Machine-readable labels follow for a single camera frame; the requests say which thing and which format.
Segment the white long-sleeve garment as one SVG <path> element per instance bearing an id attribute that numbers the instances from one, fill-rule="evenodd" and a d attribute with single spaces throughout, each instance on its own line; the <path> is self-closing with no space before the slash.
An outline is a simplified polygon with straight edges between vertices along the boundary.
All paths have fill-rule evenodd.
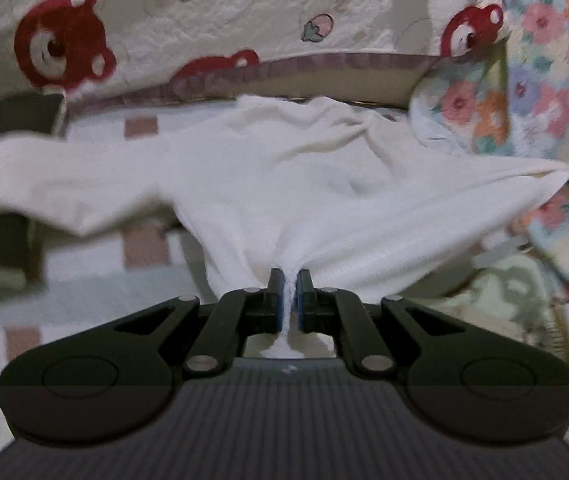
<path id="1" fill-rule="evenodd" d="M 403 122 L 328 98 L 240 96 L 199 124 L 116 143 L 0 136 L 0 214 L 90 236 L 170 208 L 216 295 L 277 268 L 379 300 L 568 180 L 564 162 L 446 154 Z"/>

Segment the light green cloth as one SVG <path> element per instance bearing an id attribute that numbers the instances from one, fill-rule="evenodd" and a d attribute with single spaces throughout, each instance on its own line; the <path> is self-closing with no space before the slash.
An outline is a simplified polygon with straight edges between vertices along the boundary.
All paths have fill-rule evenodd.
<path id="1" fill-rule="evenodd" d="M 565 357 L 565 330 L 555 310 L 552 286 L 541 263 L 530 256 L 504 258 L 478 271 L 470 282 L 448 296 L 414 301 L 561 359 Z"/>

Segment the colourful floral blanket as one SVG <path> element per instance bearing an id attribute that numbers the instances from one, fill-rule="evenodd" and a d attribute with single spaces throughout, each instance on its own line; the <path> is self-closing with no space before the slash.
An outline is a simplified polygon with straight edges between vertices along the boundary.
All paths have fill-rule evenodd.
<path id="1" fill-rule="evenodd" d="M 409 122 L 449 153 L 555 159 L 569 165 L 569 0 L 498 3 L 497 41 L 481 46 L 471 23 L 445 42 L 420 81 Z M 536 248 L 569 284 L 569 186 L 523 218 Z"/>

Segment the white quilt red bears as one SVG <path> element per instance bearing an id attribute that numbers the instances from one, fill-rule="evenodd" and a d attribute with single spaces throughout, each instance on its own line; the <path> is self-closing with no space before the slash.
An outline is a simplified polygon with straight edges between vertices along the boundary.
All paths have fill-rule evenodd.
<path id="1" fill-rule="evenodd" d="M 0 98 L 106 98 L 314 54 L 460 56 L 508 32 L 502 0 L 0 0 Z"/>

